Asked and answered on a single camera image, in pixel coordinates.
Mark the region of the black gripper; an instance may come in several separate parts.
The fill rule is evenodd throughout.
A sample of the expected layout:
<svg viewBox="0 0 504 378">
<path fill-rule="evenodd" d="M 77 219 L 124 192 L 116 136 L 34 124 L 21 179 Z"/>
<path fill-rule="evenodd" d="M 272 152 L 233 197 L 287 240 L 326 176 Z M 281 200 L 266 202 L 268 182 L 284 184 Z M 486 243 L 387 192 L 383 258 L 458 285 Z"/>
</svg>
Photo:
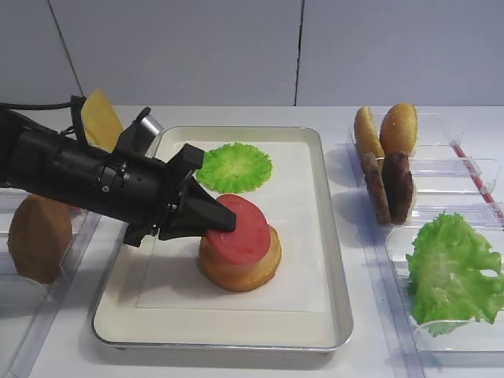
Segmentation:
<svg viewBox="0 0 504 378">
<path fill-rule="evenodd" d="M 207 193 L 194 178 L 202 167 L 205 151 L 188 143 L 166 163 L 147 162 L 154 172 L 139 177 L 141 217 L 130 222 L 123 243 L 139 247 L 144 236 L 160 240 L 205 236 L 208 231 L 233 232 L 236 215 Z"/>
</svg>

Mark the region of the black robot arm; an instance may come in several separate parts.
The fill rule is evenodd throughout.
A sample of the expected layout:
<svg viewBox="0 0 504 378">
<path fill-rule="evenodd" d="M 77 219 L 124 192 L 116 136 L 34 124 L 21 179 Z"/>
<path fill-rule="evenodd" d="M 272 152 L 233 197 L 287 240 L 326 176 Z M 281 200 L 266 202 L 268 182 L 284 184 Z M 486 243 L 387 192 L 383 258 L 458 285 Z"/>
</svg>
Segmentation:
<svg viewBox="0 0 504 378">
<path fill-rule="evenodd" d="M 168 161 L 115 147 L 107 152 L 1 111 L 1 183 L 127 223 L 124 243 L 232 232 L 236 215 L 193 174 L 203 150 L 184 144 Z"/>
</svg>

